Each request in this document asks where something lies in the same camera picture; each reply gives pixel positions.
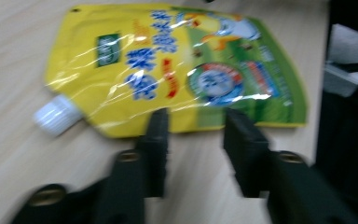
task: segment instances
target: green label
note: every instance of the green label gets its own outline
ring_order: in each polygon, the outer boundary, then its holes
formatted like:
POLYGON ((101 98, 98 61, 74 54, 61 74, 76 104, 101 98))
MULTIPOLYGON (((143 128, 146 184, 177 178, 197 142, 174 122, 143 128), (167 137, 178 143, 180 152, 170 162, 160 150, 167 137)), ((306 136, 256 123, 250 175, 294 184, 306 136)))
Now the green label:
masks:
POLYGON ((98 37, 98 67, 118 63, 120 45, 118 34, 101 35, 98 37))

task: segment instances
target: cartoon character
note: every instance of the cartoon character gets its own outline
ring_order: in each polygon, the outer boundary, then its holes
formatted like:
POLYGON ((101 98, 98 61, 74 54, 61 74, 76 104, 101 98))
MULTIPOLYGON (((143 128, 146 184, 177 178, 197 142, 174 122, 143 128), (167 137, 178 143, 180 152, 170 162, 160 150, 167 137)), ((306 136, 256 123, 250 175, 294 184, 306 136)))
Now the cartoon character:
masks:
POLYGON ((176 21, 178 24, 185 24, 210 33, 204 36, 200 42, 212 43, 215 45, 215 50, 224 49, 229 41, 241 38, 256 40, 260 37, 257 28, 241 16, 234 16, 230 19, 213 13, 179 13, 176 16, 176 21))

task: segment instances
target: black device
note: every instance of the black device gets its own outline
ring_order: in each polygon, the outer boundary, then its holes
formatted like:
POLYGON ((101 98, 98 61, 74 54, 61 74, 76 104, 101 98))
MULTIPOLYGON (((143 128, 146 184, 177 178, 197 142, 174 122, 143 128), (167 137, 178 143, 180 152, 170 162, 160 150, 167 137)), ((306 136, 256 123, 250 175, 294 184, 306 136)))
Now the black device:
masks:
MULTIPOLYGON (((244 114, 226 110, 224 149, 244 197, 269 191, 276 224, 357 224, 336 193, 295 153, 270 151, 269 141, 244 114)), ((144 198, 163 197, 168 153, 166 109, 153 113, 134 149, 119 152, 111 175, 79 192, 51 184, 34 192, 13 224, 143 224, 144 198)))

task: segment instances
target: bolt hole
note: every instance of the bolt hole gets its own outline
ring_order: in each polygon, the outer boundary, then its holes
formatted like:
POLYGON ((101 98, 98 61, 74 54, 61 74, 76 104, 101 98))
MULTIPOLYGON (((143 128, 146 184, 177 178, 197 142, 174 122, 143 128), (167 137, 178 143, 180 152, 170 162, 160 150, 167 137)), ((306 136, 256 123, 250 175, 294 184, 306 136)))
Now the bolt hole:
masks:
POLYGON ((139 154, 138 153, 123 153, 120 155, 119 161, 127 162, 127 161, 138 161, 139 160, 139 154))
POLYGON ((303 160, 294 154, 283 153, 279 155, 282 161, 291 162, 291 163, 303 163, 303 160))
POLYGON ((65 197, 65 192, 61 189, 48 189, 37 192, 29 200, 31 206, 46 206, 58 203, 65 197))

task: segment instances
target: table surface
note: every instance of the table surface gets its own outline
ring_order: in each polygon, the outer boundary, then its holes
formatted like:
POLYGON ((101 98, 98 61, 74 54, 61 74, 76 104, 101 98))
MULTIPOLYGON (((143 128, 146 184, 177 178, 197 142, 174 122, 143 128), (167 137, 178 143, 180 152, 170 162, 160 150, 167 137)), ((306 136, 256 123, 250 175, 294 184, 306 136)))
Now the table surface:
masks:
MULTIPOLYGON (((31 189, 66 183, 86 187, 106 176, 112 157, 133 139, 107 139, 80 121, 58 138, 40 131, 33 113, 52 98, 43 74, 65 11, 101 0, 0 0, 0 223, 7 223, 31 189)), ((174 0, 171 3, 235 12, 262 20, 293 60, 309 98, 309 124, 263 129, 271 149, 291 150, 312 162, 318 127, 327 27, 325 0, 174 0)), ((148 223, 269 223, 265 201, 245 199, 222 146, 222 132, 172 134, 167 197, 147 199, 148 223)))

